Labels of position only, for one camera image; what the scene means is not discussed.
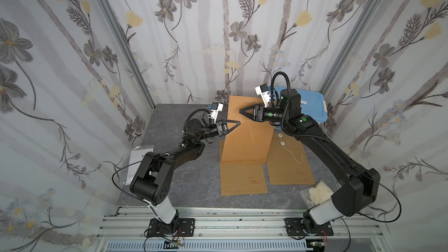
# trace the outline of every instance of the gray marble tabletop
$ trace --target gray marble tabletop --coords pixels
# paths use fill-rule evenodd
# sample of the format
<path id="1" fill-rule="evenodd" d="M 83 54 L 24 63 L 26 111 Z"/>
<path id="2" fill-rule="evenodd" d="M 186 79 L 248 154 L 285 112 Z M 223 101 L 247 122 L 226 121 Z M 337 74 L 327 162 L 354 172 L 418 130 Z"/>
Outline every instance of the gray marble tabletop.
<path id="1" fill-rule="evenodd" d="M 182 140 L 182 127 L 188 115 L 205 105 L 158 104 L 144 134 L 142 145 L 154 145 L 154 152 L 161 153 L 176 148 Z M 227 118 L 227 106 L 218 119 Z M 323 180 L 333 191 L 336 181 L 330 170 L 305 146 L 306 155 L 316 182 Z M 224 207 L 259 209 L 308 209 L 300 190 L 310 185 L 271 185 L 266 164 L 263 166 L 267 183 L 266 194 L 221 196 L 218 139 L 206 143 L 202 155 L 174 171 L 169 198 L 173 206 Z M 145 205 L 121 193 L 117 205 Z"/>

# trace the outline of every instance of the metal corner post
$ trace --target metal corner post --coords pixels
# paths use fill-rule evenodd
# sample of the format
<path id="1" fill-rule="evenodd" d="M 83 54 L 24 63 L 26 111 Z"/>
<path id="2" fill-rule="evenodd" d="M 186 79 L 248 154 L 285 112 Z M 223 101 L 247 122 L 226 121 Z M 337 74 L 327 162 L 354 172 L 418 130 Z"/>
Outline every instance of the metal corner post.
<path id="1" fill-rule="evenodd" d="M 149 93 L 148 87 L 146 86 L 145 81 L 138 69 L 137 63 L 135 62 L 131 49 L 129 48 L 129 44 L 126 42 L 126 38 L 124 37 L 123 32 L 121 31 L 120 25 L 112 11 L 112 8 L 109 4 L 108 0 L 97 0 L 100 5 L 101 10 L 103 11 L 104 16 L 106 17 L 107 22 L 109 23 L 110 29 L 113 32 L 118 44 L 121 47 L 121 50 L 125 54 L 125 58 L 127 63 L 130 65 L 132 73 L 137 81 L 138 86 L 140 87 L 146 101 L 148 107 L 152 110 L 155 108 L 154 100 Z"/>
<path id="2" fill-rule="evenodd" d="M 323 82 L 323 85 L 319 90 L 319 92 L 321 92 L 323 95 L 325 95 L 330 89 L 330 87 L 333 85 L 333 82 L 335 81 L 339 71 L 344 65 L 345 60 L 349 56 L 355 44 L 358 42 L 360 36 L 362 35 L 362 32 L 367 27 L 370 18 L 374 14 L 375 10 L 377 9 L 381 1 L 382 0 L 369 0 L 367 2 L 366 7 L 359 16 L 359 19 L 356 22 L 352 31 L 350 32 L 350 35 L 347 38 L 344 47 L 342 48 L 341 52 L 339 52 L 338 57 L 336 58 L 332 68 L 330 69 L 330 72 L 328 73 L 327 77 L 325 78 L 325 81 Z"/>

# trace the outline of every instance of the blue plastic container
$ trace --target blue plastic container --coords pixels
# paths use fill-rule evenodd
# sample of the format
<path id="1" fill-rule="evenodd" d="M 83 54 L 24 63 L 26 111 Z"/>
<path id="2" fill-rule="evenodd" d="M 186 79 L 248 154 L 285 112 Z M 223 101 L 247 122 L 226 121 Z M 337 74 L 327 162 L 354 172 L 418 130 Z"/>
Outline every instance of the blue plastic container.
<path id="1" fill-rule="evenodd" d="M 274 89 L 280 95 L 280 91 L 286 89 L 286 87 L 274 86 Z M 303 114 L 311 116 L 318 123 L 323 123 L 328 119 L 327 104 L 322 93 L 297 88 L 292 88 L 291 90 L 296 90 L 300 94 L 300 107 Z"/>

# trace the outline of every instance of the manila envelope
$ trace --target manila envelope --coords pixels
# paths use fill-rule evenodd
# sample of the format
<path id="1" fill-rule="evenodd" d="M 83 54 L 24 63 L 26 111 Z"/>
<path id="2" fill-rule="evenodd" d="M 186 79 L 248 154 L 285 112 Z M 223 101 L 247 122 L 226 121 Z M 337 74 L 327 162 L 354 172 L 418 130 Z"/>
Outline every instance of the manila envelope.
<path id="1" fill-rule="evenodd" d="M 254 122 L 240 114 L 240 109 L 256 102 L 263 104 L 263 99 L 230 96 L 227 119 L 240 121 L 241 125 L 226 135 L 223 162 L 266 160 L 274 126 L 269 122 Z"/>
<path id="2" fill-rule="evenodd" d="M 265 161 L 221 161 L 224 140 L 220 140 L 221 196 L 267 193 Z"/>
<path id="3" fill-rule="evenodd" d="M 270 184 L 314 185 L 314 177 L 302 143 L 283 133 L 280 139 L 278 134 L 274 132 L 266 158 Z"/>

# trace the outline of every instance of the cotton balls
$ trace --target cotton balls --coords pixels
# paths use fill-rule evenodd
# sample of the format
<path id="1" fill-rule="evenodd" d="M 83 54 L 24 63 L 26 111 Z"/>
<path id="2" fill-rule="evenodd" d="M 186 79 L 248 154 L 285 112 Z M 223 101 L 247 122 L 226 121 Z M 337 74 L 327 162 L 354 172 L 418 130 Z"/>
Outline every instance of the cotton balls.
<path id="1" fill-rule="evenodd" d="M 329 199 L 333 191 L 323 181 L 317 183 L 316 187 L 310 188 L 310 199 L 314 204 L 321 204 Z"/>

